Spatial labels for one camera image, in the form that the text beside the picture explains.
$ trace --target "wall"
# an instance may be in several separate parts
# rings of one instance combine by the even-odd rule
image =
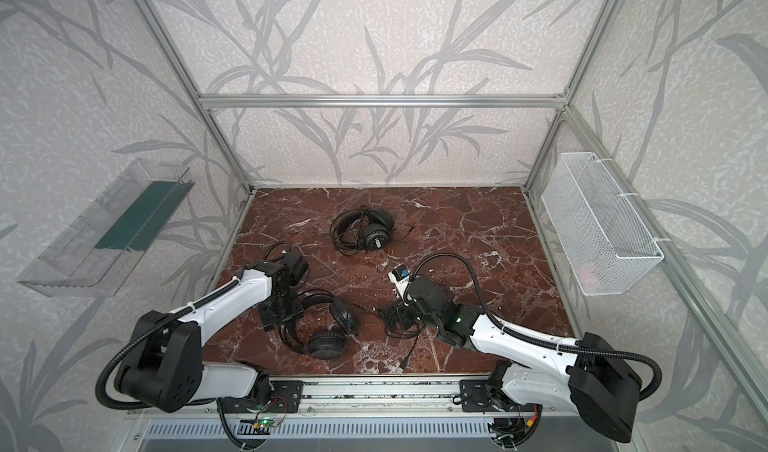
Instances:
[[[102,451],[124,412],[95,403],[98,372],[142,313],[202,294],[246,193],[126,0],[0,4],[0,448]],[[17,284],[137,157],[196,185],[120,291]]]
[[[575,105],[763,364],[768,313],[768,0],[626,0]],[[567,127],[532,190],[585,331],[656,358],[639,450],[768,450],[768,432],[660,268],[586,298],[540,201]],[[638,368],[648,380],[648,372]]]
[[[203,93],[554,94],[603,0],[153,1]],[[255,184],[487,185],[523,181],[553,111],[216,114]]]

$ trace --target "black headphones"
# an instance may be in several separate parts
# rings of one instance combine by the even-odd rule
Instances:
[[[281,330],[283,343],[298,354],[306,354],[323,361],[331,361],[343,356],[347,349],[347,335],[357,335],[360,328],[360,322],[350,307],[329,292],[308,295],[304,297],[301,304],[304,310],[320,304],[329,304],[328,310],[330,310],[333,320],[339,325],[341,331],[315,332],[310,336],[310,340],[304,344],[296,333],[296,321],[291,321],[286,323],[285,327],[296,343],[288,343]]]
[[[355,241],[344,239],[352,225],[358,222]],[[381,250],[392,238],[395,221],[383,208],[360,206],[355,210],[342,212],[331,223],[331,240],[341,253],[345,251]]]

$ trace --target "headphone ear cup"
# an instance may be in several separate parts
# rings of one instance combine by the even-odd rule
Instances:
[[[372,208],[368,211],[368,220],[371,224],[381,224],[391,232],[395,228],[395,219],[388,211],[381,207]]]
[[[369,224],[362,230],[362,244],[360,248],[365,250],[381,250],[389,244],[389,230],[381,224]]]
[[[350,307],[340,298],[334,297],[333,303],[328,306],[333,320],[341,327],[341,330],[347,335],[357,335],[360,330],[360,323],[357,317],[352,313]]]
[[[305,352],[312,358],[321,361],[332,361],[346,353],[346,336],[341,332],[322,331],[312,334],[306,342]]]

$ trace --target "marble surface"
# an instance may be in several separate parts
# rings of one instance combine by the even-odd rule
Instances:
[[[350,257],[334,249],[330,221],[340,211],[360,205],[380,206],[396,221],[395,239],[383,251]],[[264,256],[277,240],[291,241],[310,264],[309,285],[338,294],[347,303],[374,309],[391,304],[396,293],[386,274],[398,264],[414,268],[428,254],[447,251],[469,258],[489,305],[503,318],[550,334],[570,335],[571,327],[552,279],[520,188],[309,188],[256,192],[236,240],[222,283],[237,268]],[[439,258],[426,266],[457,301],[477,304],[472,282],[455,259]],[[245,361],[273,374],[389,374],[408,354],[411,340],[385,336],[375,316],[357,313],[360,334],[335,361],[293,353],[275,332],[261,328],[256,308],[242,313],[208,342],[204,359]],[[306,312],[298,325],[305,341],[332,329],[326,306]],[[497,356],[451,348],[422,332],[407,373],[489,372]]]

